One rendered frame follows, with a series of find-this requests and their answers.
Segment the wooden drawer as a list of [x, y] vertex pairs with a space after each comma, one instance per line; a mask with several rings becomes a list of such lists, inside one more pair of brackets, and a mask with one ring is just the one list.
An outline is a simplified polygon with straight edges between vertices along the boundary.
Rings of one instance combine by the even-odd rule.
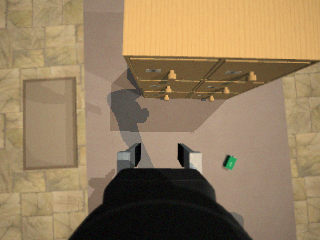
[[222, 92], [193, 92], [188, 98], [209, 99], [209, 102], [212, 102], [214, 99], [227, 99], [237, 94], [239, 93], [222, 95]]
[[225, 59], [207, 80], [270, 81], [306, 64], [309, 62]]
[[192, 91], [200, 81], [176, 80], [173, 82], [167, 80], [139, 80], [145, 91], [165, 91], [171, 94], [172, 91]]
[[195, 91], [199, 92], [222, 92], [228, 95], [230, 92], [244, 92], [263, 82], [245, 83], [239, 81], [204, 81]]
[[139, 79], [202, 80], [218, 59], [130, 57]]
[[186, 98], [190, 92], [172, 92], [166, 94], [165, 91], [144, 91], [147, 98], [164, 98], [164, 101], [169, 101], [169, 98]]

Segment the small brown wooden chest of drawers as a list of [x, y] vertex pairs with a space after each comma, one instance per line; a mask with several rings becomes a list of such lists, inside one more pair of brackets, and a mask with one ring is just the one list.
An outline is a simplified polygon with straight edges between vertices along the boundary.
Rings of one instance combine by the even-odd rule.
[[139, 80], [167, 79], [139, 79], [130, 57], [218, 59], [192, 91], [172, 91], [190, 92], [177, 99], [234, 81], [207, 80], [225, 59], [309, 62], [252, 90], [320, 62], [320, 0], [125, 0], [123, 57], [144, 98]]

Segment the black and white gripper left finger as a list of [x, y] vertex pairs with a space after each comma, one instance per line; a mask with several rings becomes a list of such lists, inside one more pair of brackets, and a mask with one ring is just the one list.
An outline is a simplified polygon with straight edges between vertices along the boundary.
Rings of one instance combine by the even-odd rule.
[[135, 143], [125, 151], [117, 153], [117, 174], [125, 168], [137, 167], [141, 160], [141, 143]]

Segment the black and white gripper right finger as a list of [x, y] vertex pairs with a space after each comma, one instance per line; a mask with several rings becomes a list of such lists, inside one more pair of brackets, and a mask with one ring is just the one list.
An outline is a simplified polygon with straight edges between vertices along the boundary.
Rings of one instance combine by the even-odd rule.
[[193, 151], [183, 143], [178, 143], [178, 161], [184, 168], [198, 170], [202, 174], [202, 153]]

